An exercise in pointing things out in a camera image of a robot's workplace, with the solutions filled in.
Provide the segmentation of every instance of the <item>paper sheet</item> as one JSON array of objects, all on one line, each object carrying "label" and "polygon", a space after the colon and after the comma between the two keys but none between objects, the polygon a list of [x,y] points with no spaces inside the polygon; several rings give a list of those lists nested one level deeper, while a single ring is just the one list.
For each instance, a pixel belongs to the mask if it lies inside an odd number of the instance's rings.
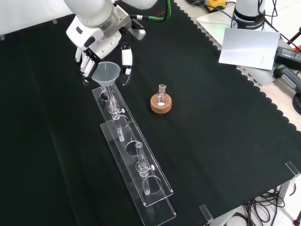
[{"label": "paper sheet", "polygon": [[219,63],[271,70],[279,33],[226,28]]}]

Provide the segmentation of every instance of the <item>yellow device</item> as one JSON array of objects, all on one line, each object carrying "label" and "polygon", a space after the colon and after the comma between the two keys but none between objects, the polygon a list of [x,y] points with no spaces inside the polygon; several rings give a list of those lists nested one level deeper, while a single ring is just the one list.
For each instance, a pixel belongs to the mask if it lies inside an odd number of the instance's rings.
[{"label": "yellow device", "polygon": [[[205,4],[217,7],[219,9],[224,9],[226,7],[227,2],[226,0],[205,0]],[[205,6],[205,9],[207,9],[209,13],[217,11],[216,9],[208,6]]]}]

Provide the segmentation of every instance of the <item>acrylic test tube holder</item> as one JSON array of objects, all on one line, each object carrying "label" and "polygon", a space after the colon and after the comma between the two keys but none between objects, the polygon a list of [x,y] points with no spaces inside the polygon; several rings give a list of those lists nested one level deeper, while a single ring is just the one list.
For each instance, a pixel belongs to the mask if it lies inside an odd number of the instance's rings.
[{"label": "acrylic test tube holder", "polygon": [[[168,200],[173,190],[115,84],[112,85],[112,91],[120,109],[124,110],[124,113],[120,112],[120,118],[117,120],[113,120],[108,111],[110,102],[106,100],[106,91],[102,87],[92,91],[105,119],[101,129],[143,225],[161,225],[176,217]],[[137,142],[141,142],[143,146],[142,150],[148,165],[147,173],[144,174],[139,172]]]}]

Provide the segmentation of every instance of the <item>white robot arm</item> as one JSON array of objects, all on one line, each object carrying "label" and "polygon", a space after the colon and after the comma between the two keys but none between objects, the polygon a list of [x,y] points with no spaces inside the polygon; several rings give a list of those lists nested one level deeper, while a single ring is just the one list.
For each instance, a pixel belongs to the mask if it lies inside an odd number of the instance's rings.
[{"label": "white robot arm", "polygon": [[[140,40],[145,35],[142,26],[138,30],[132,28],[130,16],[112,0],[64,1],[76,14],[67,35],[78,47],[75,60],[80,64],[80,73],[85,81],[91,78],[97,64],[121,44],[120,29],[129,30]],[[146,9],[152,7],[157,0],[124,0],[124,2],[139,9]],[[122,55],[125,64],[132,64],[130,47],[124,49],[123,46]],[[132,65],[124,66],[124,73],[130,75]]]},{"label": "white robot arm", "polygon": [[264,27],[265,0],[237,0],[231,27],[262,30]]}]

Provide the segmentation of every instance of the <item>black fabric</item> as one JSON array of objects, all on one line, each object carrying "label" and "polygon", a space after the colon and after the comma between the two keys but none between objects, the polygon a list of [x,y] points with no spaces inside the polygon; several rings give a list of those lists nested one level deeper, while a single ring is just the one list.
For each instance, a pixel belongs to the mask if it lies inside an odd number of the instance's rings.
[{"label": "black fabric", "polygon": [[[155,15],[164,3],[143,12],[121,5],[129,14]],[[100,131],[103,117],[91,92],[98,85],[85,87],[77,76],[76,48],[65,34],[73,18],[0,42],[1,166],[9,194],[1,204],[13,210],[4,219],[141,225]],[[175,4],[170,20],[143,26],[144,40],[126,37],[133,76],[119,90],[174,190],[177,217],[166,225],[203,225],[200,205],[218,217],[292,178],[286,162],[301,169],[300,132],[234,66],[218,63],[220,52]],[[16,58],[17,66],[10,60]],[[120,65],[120,50],[108,60]],[[150,108],[161,83],[173,99],[165,115]]]}]

